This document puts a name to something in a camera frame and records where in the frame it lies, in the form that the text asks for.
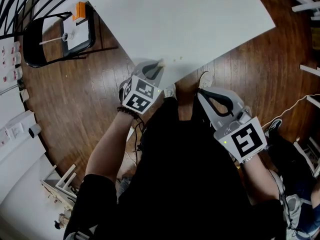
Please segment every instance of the white table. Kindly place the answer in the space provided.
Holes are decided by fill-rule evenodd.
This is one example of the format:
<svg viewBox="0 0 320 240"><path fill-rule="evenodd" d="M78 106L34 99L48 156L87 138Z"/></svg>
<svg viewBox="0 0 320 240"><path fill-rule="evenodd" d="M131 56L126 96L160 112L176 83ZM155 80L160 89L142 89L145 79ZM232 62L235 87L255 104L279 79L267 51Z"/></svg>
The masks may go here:
<svg viewBox="0 0 320 240"><path fill-rule="evenodd" d="M275 27L260 0L89 0L133 63L164 59L159 87Z"/></svg>

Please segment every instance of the sneaker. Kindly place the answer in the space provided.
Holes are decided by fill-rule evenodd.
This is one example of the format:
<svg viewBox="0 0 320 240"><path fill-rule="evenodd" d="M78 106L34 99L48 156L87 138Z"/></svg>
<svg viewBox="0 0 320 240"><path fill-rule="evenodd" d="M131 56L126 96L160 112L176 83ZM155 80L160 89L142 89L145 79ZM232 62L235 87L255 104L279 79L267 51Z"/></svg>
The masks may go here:
<svg viewBox="0 0 320 240"><path fill-rule="evenodd" d="M174 97L175 99L177 99L177 96L176 96L176 85L175 84L169 85L167 88L165 88L163 90L163 92L164 92L164 97L165 98Z"/></svg>
<svg viewBox="0 0 320 240"><path fill-rule="evenodd" d="M213 83L213 77L212 77L211 72L209 72L209 71L203 72L203 74L200 77L199 88L203 89L206 87L210 87L212 85L212 83Z"/></svg>
<svg viewBox="0 0 320 240"><path fill-rule="evenodd" d="M268 128L268 130L266 130L266 132L264 133L265 136L267 136L268 138L270 137L270 133L274 132L276 133L279 129L279 127L282 124L282 119L278 118L275 119L272 124L270 125L270 127Z"/></svg>

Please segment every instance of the black cable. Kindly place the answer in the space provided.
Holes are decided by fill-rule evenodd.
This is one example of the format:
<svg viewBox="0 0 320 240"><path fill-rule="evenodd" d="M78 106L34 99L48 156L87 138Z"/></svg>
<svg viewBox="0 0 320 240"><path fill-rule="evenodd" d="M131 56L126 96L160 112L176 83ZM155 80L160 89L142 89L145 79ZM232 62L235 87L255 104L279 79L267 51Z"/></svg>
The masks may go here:
<svg viewBox="0 0 320 240"><path fill-rule="evenodd" d="M260 157L260 158L261 158L261 161L262 161L264 167L268 169L269 173L271 174L272 178L274 179L274 182L275 182L275 184L276 184L276 187L278 188L278 191L279 191L279 197L281 197L281 196L282 196L282 195L281 195L281 191L280 191L280 189L279 189L279 186L278 186L278 184L277 184L277 181L276 181L275 177L274 177L273 174L271 173L270 169L267 167L267 165L266 165L265 161L263 160L263 158L262 158L262 157ZM283 189L284 201L285 201L285 204L286 204L287 209L288 209L288 216L289 216L289 222L290 222L290 225L288 225L288 228L291 229L292 220L291 220L291 217L290 217L289 205L288 205L288 203L287 203L287 196L286 196L286 194L285 194L284 186L285 186L285 185L284 185L284 181L282 181L282 189Z"/></svg>
<svg viewBox="0 0 320 240"><path fill-rule="evenodd" d="M295 230L294 228L292 228L292 219L291 219L291 216L290 216L289 205L288 205L288 202L287 202L287 195L286 195L284 187L285 187L285 183L284 183L284 181L282 181L282 189L283 189L284 201L285 201L285 205L286 205L286 207L288 209L288 217L289 217L289 222L290 222L290 225L288 227L289 227L289 229Z"/></svg>
<svg viewBox="0 0 320 240"><path fill-rule="evenodd" d="M135 141L134 141L134 153L135 153L135 162L136 165L138 166L138 151L139 149L137 148L137 141L138 141L138 133L137 133L137 127L140 128L141 134L143 134L144 129L145 129L145 122L140 118L140 122L138 122L138 124L134 127L134 133L135 133Z"/></svg>
<svg viewBox="0 0 320 240"><path fill-rule="evenodd" d="M302 232L302 233L304 233L304 234L306 234L306 235L308 235L309 236L309 239L310 240L312 240L312 238L311 238L311 236L308 234L308 233L306 233L302 228L292 228L295 232Z"/></svg>

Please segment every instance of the floorboard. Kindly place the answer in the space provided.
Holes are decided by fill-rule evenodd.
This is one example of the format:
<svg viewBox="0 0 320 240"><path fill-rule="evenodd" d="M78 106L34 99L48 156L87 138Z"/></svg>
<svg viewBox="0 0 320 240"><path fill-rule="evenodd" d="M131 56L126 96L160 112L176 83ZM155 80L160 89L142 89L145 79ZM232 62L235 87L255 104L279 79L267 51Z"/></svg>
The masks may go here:
<svg viewBox="0 0 320 240"><path fill-rule="evenodd" d="M177 82L181 120L191 118L194 92L205 71L212 73L215 86L237 92L261 124L280 115L304 95L319 92L320 78L299 69L300 64L314 68L317 65L312 52L309 15L292 12L291 7L297 4L294 0L261 1L276 28ZM118 45L103 22L100 41L97 22L95 15L96 43L92 49ZM55 24L43 39L59 34L59 25ZM46 44L45 54L49 59L61 56L59 41ZM42 128L48 155L62 173L73 163L77 165L73 183L78 186L91 152L116 115L119 85L129 77L134 65L120 47L90 54L83 60L62 61L42 68L31 68L23 61L22 69L30 94L27 106L35 112ZM161 105L162 98L163 94L143 115L145 121ZM315 112L315 107L307 101L300 102L283 117L281 133L290 141L309 137ZM132 158L135 157L134 139L132 137L126 147Z"/></svg>

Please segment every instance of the bracelet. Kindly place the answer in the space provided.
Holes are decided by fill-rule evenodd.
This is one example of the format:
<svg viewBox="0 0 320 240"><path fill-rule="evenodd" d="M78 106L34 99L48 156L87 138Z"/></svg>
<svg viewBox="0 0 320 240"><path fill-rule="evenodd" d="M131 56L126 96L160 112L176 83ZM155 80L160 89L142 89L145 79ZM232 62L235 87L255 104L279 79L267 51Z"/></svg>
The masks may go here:
<svg viewBox="0 0 320 240"><path fill-rule="evenodd" d="M134 112L133 110L131 110L127 107L124 107L124 106L118 106L116 108L116 111L126 113L126 114L132 116L136 120L139 118L139 116L136 112Z"/></svg>
<svg viewBox="0 0 320 240"><path fill-rule="evenodd" d="M246 162L249 162L254 156L251 156L249 158L247 158L246 160L243 160L242 161L242 164L245 164Z"/></svg>

